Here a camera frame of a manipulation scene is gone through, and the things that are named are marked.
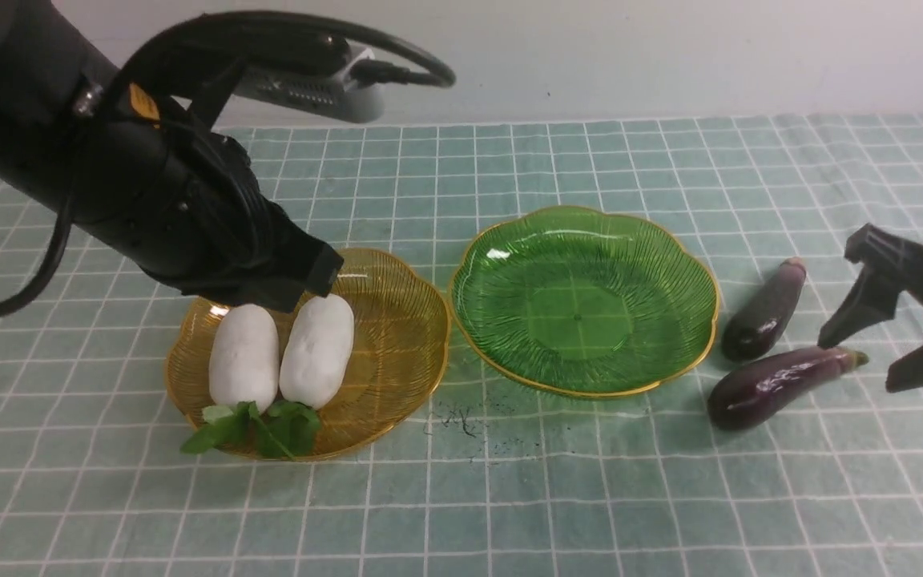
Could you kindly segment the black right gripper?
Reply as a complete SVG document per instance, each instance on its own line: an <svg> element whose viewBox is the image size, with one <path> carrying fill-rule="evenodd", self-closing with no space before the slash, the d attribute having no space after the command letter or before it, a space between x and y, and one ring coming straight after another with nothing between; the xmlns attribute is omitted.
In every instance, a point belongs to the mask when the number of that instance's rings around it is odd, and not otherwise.
<svg viewBox="0 0 923 577"><path fill-rule="evenodd" d="M871 326L895 318L902 292L923 306L923 244L865 224L850 235L844 256L860 274L837 311L821 326L818 346L831 349ZM923 388L923 345L894 361L885 389Z"/></svg>

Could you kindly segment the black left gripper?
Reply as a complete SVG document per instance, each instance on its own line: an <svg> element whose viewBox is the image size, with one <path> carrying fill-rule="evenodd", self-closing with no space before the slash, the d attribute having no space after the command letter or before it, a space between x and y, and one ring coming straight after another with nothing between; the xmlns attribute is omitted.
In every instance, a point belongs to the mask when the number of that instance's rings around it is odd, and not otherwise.
<svg viewBox="0 0 923 577"><path fill-rule="evenodd" d="M268 200L237 141L182 107L72 113L75 224L149 277L224 305L291 312L344 257Z"/></svg>

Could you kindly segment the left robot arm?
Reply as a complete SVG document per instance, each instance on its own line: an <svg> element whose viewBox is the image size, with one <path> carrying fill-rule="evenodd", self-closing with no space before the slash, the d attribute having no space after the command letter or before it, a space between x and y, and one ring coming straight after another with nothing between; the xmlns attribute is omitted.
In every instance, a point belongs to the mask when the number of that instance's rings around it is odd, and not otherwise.
<svg viewBox="0 0 923 577"><path fill-rule="evenodd" d="M117 67L52 2L0 1L0 179L56 215L0 318L44 292L73 228L183 295L279 312L327 296L343 256L261 193L220 113L240 96L366 123L385 84L455 82L395 35L282 10L194 16Z"/></svg>

